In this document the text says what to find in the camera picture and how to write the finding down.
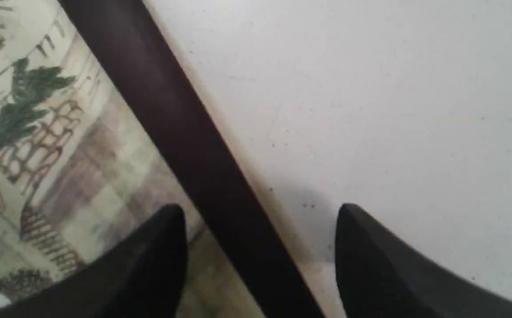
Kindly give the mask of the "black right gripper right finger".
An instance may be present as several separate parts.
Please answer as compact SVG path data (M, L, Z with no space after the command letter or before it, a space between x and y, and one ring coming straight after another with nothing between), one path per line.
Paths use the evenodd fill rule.
M338 211L335 280L349 318L512 318L512 300L436 264L357 204Z

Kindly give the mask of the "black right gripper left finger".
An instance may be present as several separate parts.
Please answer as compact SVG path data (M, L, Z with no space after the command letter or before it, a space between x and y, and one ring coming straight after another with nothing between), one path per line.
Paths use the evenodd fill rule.
M0 318L174 318L188 241L177 204L155 212L122 242L49 288L0 308Z

